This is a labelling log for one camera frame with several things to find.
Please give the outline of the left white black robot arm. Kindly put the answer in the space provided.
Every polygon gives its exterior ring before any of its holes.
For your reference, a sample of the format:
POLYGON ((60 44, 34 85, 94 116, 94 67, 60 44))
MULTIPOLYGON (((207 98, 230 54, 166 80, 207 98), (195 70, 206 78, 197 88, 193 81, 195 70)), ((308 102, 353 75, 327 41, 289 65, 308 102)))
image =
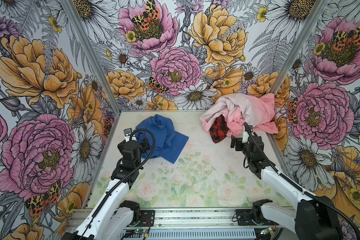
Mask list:
POLYGON ((106 191, 73 233, 65 233, 63 240, 110 240, 140 217, 140 204, 123 201, 139 176, 139 170, 149 158, 142 161, 142 154, 151 149, 147 138, 140 143, 134 136, 118 144, 122 158, 111 175, 106 191))

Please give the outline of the blue cloth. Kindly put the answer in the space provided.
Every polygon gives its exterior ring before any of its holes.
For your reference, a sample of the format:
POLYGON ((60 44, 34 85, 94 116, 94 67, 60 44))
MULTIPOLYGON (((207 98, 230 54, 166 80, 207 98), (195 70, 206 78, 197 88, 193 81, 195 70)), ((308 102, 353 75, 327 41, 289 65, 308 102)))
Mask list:
POLYGON ((143 130, 146 129, 154 135, 156 145, 151 158, 162 157, 172 164, 176 162, 189 139, 188 136, 175 131, 171 119, 160 115, 143 120, 136 128, 140 130, 136 133, 137 140, 141 142, 143 137, 146 137, 150 147, 153 146, 153 139, 149 133, 143 130))

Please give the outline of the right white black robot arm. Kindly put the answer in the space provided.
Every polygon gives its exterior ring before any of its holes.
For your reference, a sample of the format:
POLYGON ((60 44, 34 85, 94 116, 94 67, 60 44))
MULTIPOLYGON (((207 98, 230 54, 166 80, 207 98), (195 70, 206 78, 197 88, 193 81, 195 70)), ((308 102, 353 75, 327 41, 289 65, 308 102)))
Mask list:
POLYGON ((239 224, 279 224, 300 240, 341 240, 342 228, 333 203, 299 186, 283 174, 264 153, 264 143, 257 134, 231 137, 231 148, 245 156, 244 167, 277 190, 290 204, 283 208, 269 199, 253 202, 251 211, 236 211, 239 224))

